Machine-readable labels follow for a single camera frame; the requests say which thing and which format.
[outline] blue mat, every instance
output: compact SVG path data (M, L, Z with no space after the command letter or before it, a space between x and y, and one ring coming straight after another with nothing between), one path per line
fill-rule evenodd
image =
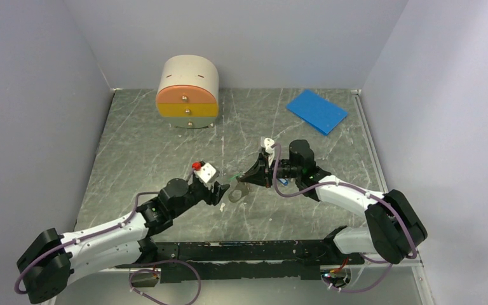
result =
M348 114L309 90L304 90L297 96L287 105L287 109L324 135L328 135Z

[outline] marble tabletop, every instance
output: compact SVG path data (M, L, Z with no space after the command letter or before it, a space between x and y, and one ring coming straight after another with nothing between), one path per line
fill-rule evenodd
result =
M140 191L158 190L185 177L194 161L216 166L219 181L247 171L257 159L261 136L283 146L308 140L316 162L340 179L380 190L377 169L367 148L358 108L349 90L314 90L349 112L328 136L316 131L285 106L302 89L221 89L214 128L173 128L157 112L156 90L117 90L100 139L76 230L126 214ZM341 225L364 220L335 205L303 196L285 199L272 189L250 186L236 203L227 195L223 210L199 203L174 221L155 241L238 241L324 238ZM281 189L296 191L293 184Z

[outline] red button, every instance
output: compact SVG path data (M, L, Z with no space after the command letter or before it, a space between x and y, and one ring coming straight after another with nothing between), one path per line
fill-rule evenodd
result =
M199 162L194 162L194 163L192 164L192 168L193 168L194 170L200 170L200 169L201 169L201 163L199 163Z

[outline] robotic arm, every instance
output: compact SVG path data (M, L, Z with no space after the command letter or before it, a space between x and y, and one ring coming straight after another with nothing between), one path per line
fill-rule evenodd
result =
M274 186L280 196L302 194L315 201L338 205L364 217L367 227L340 227L331 233L343 254L374 253L398 264L409 253L416 258L416 246L427 238L427 231L403 193L386 194L348 184L317 166L308 141L295 140L289 145L289 159L280 159L272 139L261 138L262 149L255 164L238 177L240 182ZM295 179L300 192L285 195L277 188L277 178Z
M200 201L217 205L229 185L216 180L218 171L209 163L195 163L192 182L172 179L157 197L137 206L131 213L82 231L57 234L42 232L19 258L21 276L16 291L26 293L33 304L59 294L72 282L122 264L171 259L158 255L151 236L173 225L173 220ZM19 290L23 279L25 290Z

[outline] gray wall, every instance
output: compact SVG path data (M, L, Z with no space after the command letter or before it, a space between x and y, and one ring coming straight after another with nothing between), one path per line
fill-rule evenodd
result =
M488 304L488 1L410 0L363 93L437 304Z
M61 1L0 0L0 304L42 230L73 228L112 91Z
M196 54L222 87L361 88L407 0L65 0L113 88Z

